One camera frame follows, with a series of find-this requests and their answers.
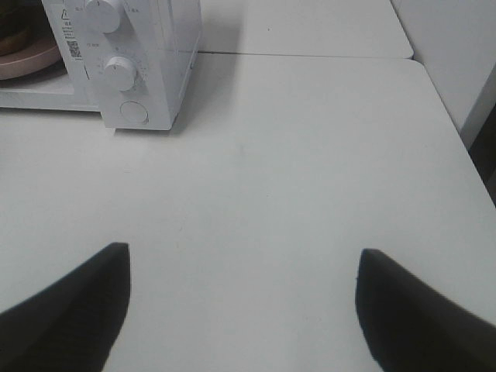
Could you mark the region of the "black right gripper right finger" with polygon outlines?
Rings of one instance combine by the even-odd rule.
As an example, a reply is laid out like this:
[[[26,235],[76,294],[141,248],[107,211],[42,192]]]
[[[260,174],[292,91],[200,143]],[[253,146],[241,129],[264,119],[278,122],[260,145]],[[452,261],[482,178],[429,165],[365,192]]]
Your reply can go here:
[[[493,371],[495,327],[435,291],[380,250],[364,249],[357,318],[384,371]]]

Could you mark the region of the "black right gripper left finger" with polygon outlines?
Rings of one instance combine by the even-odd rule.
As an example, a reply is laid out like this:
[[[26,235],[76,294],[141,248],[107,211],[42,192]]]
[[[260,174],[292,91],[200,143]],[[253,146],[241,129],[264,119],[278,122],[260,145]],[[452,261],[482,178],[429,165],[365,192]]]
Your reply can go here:
[[[111,243],[1,313],[3,371],[101,371],[131,295],[129,246]]]

